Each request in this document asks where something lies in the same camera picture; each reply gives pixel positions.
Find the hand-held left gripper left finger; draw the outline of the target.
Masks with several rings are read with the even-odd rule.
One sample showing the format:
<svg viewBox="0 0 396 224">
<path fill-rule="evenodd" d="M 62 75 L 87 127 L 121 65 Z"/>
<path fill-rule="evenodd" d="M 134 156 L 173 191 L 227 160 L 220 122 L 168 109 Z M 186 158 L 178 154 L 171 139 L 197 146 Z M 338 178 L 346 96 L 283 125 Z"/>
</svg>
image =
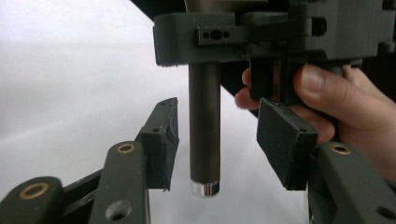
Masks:
<svg viewBox="0 0 396 224">
<path fill-rule="evenodd" d="M 136 140 L 148 158 L 149 189 L 169 190 L 179 144 L 176 97 L 155 105 Z"/>
</svg>

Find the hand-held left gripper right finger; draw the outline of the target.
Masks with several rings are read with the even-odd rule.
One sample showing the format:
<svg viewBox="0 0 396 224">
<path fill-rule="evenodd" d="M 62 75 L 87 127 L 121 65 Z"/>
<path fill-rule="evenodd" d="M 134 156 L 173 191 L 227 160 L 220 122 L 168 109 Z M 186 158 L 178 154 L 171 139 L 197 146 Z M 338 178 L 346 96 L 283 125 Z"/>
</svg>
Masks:
<svg viewBox="0 0 396 224">
<path fill-rule="evenodd" d="M 260 100 L 257 142 L 287 190 L 305 190 L 318 132 L 288 106 Z"/>
</svg>

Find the dark comb with handle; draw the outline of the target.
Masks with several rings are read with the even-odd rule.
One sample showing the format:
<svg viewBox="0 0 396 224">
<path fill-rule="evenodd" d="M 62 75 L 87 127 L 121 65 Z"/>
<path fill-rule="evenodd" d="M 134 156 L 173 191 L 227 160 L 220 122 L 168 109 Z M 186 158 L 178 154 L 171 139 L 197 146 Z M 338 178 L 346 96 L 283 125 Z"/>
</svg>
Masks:
<svg viewBox="0 0 396 224">
<path fill-rule="evenodd" d="M 264 6 L 267 0 L 184 0 L 189 13 L 235 12 Z M 189 65 L 191 190 L 202 198 L 219 193 L 220 185 L 219 63 Z"/>
</svg>

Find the white board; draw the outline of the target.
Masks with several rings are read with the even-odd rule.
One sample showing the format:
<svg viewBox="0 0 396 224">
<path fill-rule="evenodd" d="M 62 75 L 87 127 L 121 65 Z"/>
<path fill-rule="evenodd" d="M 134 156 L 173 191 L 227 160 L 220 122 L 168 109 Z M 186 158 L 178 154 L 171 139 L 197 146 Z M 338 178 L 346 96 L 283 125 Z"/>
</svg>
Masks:
<svg viewBox="0 0 396 224">
<path fill-rule="evenodd" d="M 219 193 L 192 193 L 188 70 L 156 64 L 152 23 L 130 0 L 0 0 L 0 199 L 37 176 L 70 184 L 101 169 L 171 97 L 180 141 L 171 188 L 149 195 L 152 224 L 308 223 L 305 194 L 281 186 L 256 118 L 228 92 Z"/>
</svg>

